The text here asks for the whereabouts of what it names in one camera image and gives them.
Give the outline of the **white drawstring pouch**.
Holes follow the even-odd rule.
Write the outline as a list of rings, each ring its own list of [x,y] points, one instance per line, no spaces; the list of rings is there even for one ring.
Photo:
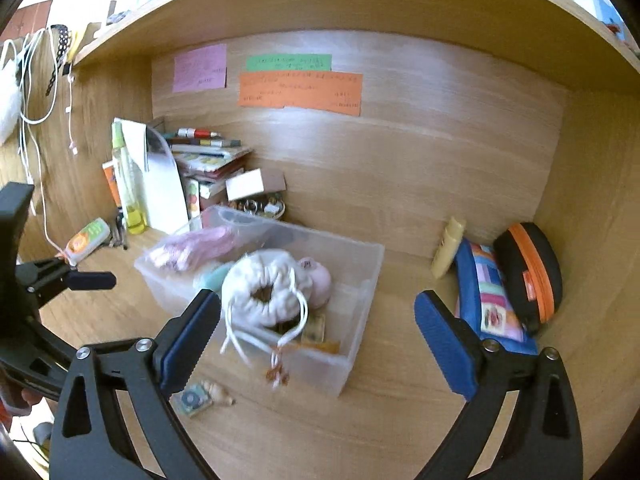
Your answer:
[[[310,273],[283,249],[262,249],[239,259],[221,285],[221,315],[224,342],[220,351],[233,348],[250,365],[243,344],[250,344],[270,357],[266,381],[274,388],[288,383],[284,354],[308,323],[312,292]],[[295,325],[268,346],[250,334],[249,327],[272,327],[293,321]]]

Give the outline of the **white plush item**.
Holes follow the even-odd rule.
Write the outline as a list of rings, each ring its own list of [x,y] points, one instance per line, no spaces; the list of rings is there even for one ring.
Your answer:
[[[21,113],[21,88],[14,60],[1,59],[0,145],[6,144]]]

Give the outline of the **green flower pattern card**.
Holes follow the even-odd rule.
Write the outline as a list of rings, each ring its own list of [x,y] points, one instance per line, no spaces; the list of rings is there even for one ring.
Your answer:
[[[186,386],[181,392],[175,393],[171,398],[171,403],[177,413],[193,417],[209,408],[213,404],[213,399],[206,385],[202,382],[196,382]]]

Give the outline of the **yellow liquid spray bottle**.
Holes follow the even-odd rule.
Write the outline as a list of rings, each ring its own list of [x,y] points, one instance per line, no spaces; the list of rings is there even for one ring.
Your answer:
[[[126,228],[130,234],[141,234],[146,229],[146,222],[137,198],[134,173],[119,120],[112,122],[112,159]]]

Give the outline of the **black orange zipper case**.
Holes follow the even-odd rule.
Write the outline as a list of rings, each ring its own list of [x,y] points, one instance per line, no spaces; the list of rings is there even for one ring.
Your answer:
[[[536,335],[554,317],[563,299],[558,257],[534,222],[512,224],[492,246],[511,307],[523,330]]]

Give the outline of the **blue patchwork pouch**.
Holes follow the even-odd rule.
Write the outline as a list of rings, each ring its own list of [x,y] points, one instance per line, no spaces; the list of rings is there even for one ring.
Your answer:
[[[462,238],[454,267],[459,289],[457,317],[480,340],[495,339],[510,352],[536,356],[536,341],[524,332],[511,307],[492,248]]]

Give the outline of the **orange tube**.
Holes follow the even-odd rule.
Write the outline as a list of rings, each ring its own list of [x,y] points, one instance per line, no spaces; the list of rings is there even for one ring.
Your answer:
[[[112,160],[110,160],[109,162],[104,162],[104,164],[102,165],[102,169],[108,188],[110,189],[112,199],[114,200],[114,204],[117,208],[120,208],[122,206],[122,202],[120,201],[117,187],[115,164]]]

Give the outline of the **white cardboard box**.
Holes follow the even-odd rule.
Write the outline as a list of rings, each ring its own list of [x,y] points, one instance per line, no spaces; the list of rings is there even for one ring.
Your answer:
[[[227,198],[230,202],[285,190],[284,173],[275,169],[258,168],[243,172],[226,181]]]

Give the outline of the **pink sticky note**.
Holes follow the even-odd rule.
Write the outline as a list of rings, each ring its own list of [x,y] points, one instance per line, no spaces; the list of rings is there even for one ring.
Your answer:
[[[223,89],[227,84],[227,45],[213,44],[174,57],[172,92]]]

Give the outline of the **fruit pattern box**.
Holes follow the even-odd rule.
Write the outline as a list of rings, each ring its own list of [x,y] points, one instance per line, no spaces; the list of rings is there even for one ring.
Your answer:
[[[201,229],[200,182],[193,178],[184,177],[182,184],[190,222],[189,228],[191,231]]]

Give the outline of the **green sticky note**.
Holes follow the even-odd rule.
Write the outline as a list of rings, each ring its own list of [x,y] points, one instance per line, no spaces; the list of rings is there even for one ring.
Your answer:
[[[273,72],[274,70],[314,70],[330,72],[332,55],[313,53],[271,53],[252,55],[246,61],[248,72]]]

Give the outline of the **cream spiral seashell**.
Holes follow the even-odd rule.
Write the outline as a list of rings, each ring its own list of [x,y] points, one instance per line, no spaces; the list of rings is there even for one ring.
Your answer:
[[[226,388],[224,388],[221,384],[218,384],[218,382],[203,380],[202,386],[214,405],[232,406],[233,404],[235,404],[233,396]]]

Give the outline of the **teal soap bar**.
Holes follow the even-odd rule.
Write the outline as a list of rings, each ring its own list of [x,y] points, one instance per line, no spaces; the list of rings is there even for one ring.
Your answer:
[[[198,269],[194,275],[192,282],[194,292],[200,292],[202,289],[211,290],[219,294],[222,284],[226,279],[229,271],[234,266],[234,262],[220,262],[217,260],[205,263],[201,269]]]

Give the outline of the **cream lotion tube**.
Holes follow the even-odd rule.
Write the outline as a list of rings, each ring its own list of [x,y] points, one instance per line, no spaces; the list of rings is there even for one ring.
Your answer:
[[[466,222],[451,217],[442,233],[442,239],[431,263],[431,272],[435,280],[442,278],[454,262],[454,257],[464,237]]]

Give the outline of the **wooden upper shelf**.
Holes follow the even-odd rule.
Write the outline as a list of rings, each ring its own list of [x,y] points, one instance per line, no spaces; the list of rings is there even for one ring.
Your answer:
[[[572,0],[153,0],[84,47],[79,62],[305,29],[452,42],[568,88],[639,91],[638,58]]]

